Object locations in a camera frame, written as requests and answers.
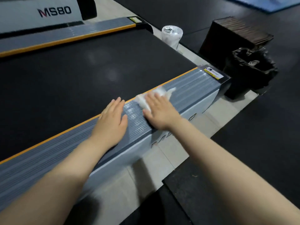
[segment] orange stripe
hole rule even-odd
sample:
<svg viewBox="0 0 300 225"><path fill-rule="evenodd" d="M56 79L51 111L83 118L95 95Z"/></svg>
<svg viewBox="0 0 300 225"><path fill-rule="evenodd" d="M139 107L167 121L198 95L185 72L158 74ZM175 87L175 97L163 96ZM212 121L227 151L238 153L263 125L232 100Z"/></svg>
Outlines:
<svg viewBox="0 0 300 225"><path fill-rule="evenodd" d="M50 47L50 46L59 45L59 44L63 44L63 43L70 43L70 42L73 42L73 41L78 41L78 40L82 40L82 39L86 39L86 38L90 38L90 37L95 37L95 36L98 36L98 35L104 35L104 34L116 32L116 31L120 31L120 30L125 30L125 29L128 29L128 28L134 28L135 26L136 26L136 24L131 24L131 25L116 27L116 28L112 28L112 29L108 29L108 30L104 30L104 31L98 31L98 32L94 32L94 33L91 33L91 34L79 35L79 36L72 37L72 38L47 42L47 43L43 43L43 44L39 44L39 45L33 45L33 46L25 47L25 48L19 48L19 49L4 51L4 52L0 53L0 58L10 56L10 55L20 54L20 53L24 53L24 52L29 52L29 51L33 51L33 50L38 50L38 49L42 49L42 48L45 48L45 47Z"/></svg>
<svg viewBox="0 0 300 225"><path fill-rule="evenodd" d="M195 70L195 69L197 69L197 68L198 68L198 67L193 68L193 69L191 69L190 71L187 71L187 72L185 72L185 73L183 73L183 74L181 74L181 75L179 75L179 76L177 76L177 77L175 77L175 78L173 78L173 79L171 79L171 80L169 80L169 81L167 81L167 82L165 82L165 83L163 83L163 84L161 84L161 85L159 85L159 86L163 86L163 85L165 85L166 83L169 83L170 81L175 80L175 79L177 79L177 78L179 78L179 77L181 77L181 76L183 76L183 75L185 75L185 74L187 74L187 73L189 73L189 72L191 72L191 71L193 71L193 70ZM144 92L143 94L145 94L145 93L147 93L147 92L149 92L149 91L152 91L152 90L158 88L159 86L157 86L157 87L155 87L155 88L152 88L151 90L148 90L148 91ZM130 102L130 101L132 101L132 100L134 100L134 99L135 99L135 97L132 98L132 99L130 99L130 100L127 100L125 103L128 103L128 102ZM38 144L36 144L36 145L34 145L34 146L28 148L28 149L25 149L24 151L19 152L18 154L15 154L15 155L13 155L13 156L11 156L11 157L5 159L5 160L2 160L2 161L0 162L0 164L5 163L5 162L7 162L7 161L9 161L9 160L11 160L11 159L13 159L13 158L16 158L17 156L22 155L22 154L24 154L25 152L28 152L28 151L30 151L31 149L36 148L36 147L42 145L43 143L46 143L46 142L48 142L48 141L50 141L50 140L52 140L52 139L54 139L54 138L56 138L56 137L58 137L58 136L61 136L61 135L64 134L64 133L67 133L67 132L69 132L69 131L71 131L71 130L73 130L73 129L75 129L75 128L77 128L77 127L79 127L79 126L81 126L81 125L83 125L83 124L85 124L85 123L87 123L87 122L93 120L93 119L95 119L95 118L98 118L98 117L100 117L100 115L101 115L101 114L98 114L98 115L96 115L95 117L92 117L92 118L90 118L90 119L88 119L88 120L86 120L86 121L84 121L84 122L82 122L82 123L80 123L80 124L78 124L78 125L75 125L75 126L69 128L69 129L67 129L67 130L65 130L65 131L63 131L63 132L61 132L61 133L55 135L55 136L52 136L52 137L48 138L47 140L44 140L44 141L42 141L42 142L40 142L40 143L38 143Z"/></svg>

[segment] white cloth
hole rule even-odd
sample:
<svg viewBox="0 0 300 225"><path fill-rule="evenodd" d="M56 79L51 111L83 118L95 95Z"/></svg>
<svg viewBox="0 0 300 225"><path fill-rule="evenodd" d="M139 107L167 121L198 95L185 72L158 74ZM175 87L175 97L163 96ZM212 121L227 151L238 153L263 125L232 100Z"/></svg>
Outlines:
<svg viewBox="0 0 300 225"><path fill-rule="evenodd" d="M168 100L170 100L172 93L176 90L176 88L171 88L170 90L166 91L163 87L158 87L152 90L152 93L158 93L160 96L165 96ZM135 101L140 105L142 109L148 109L151 111L148 103L145 100L146 94L139 94L135 97Z"/></svg>

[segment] brown box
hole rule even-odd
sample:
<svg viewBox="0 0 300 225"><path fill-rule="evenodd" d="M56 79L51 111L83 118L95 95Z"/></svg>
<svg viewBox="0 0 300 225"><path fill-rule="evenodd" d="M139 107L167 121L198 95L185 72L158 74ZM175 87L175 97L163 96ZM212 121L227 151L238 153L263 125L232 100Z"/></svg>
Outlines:
<svg viewBox="0 0 300 225"><path fill-rule="evenodd" d="M247 26L235 17L212 22L199 54L208 62L223 70L226 57L241 47L259 49L274 38L255 27Z"/></svg>

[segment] tile floor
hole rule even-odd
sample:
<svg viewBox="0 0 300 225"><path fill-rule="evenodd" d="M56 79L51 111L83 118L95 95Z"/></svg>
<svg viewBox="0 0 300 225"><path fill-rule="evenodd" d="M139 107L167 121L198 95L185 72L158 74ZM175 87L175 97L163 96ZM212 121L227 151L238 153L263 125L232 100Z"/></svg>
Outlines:
<svg viewBox="0 0 300 225"><path fill-rule="evenodd" d="M113 0L95 2L98 16L86 23L135 15ZM160 30L153 27L153 31L154 35L160 38ZM182 45L178 46L178 51L197 65L207 64ZM211 137L256 96L250 91L240 101L231 102L224 97L220 98L204 114L196 116L192 123L206 136ZM145 197L159 189L163 185L161 181L187 157L188 154L174 136L169 136L154 145L142 159L121 170L92 193L91 196L99 202L93 224L121 223L139 207Z"/></svg>

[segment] person's left hand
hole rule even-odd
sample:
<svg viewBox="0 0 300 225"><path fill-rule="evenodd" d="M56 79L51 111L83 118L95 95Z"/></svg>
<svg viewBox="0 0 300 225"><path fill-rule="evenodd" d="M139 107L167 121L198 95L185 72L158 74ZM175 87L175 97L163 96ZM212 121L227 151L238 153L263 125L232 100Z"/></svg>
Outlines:
<svg viewBox="0 0 300 225"><path fill-rule="evenodd" d="M89 138L96 146L108 150L123 138L128 124L127 115L121 118L124 104L125 101L118 97L103 110Z"/></svg>

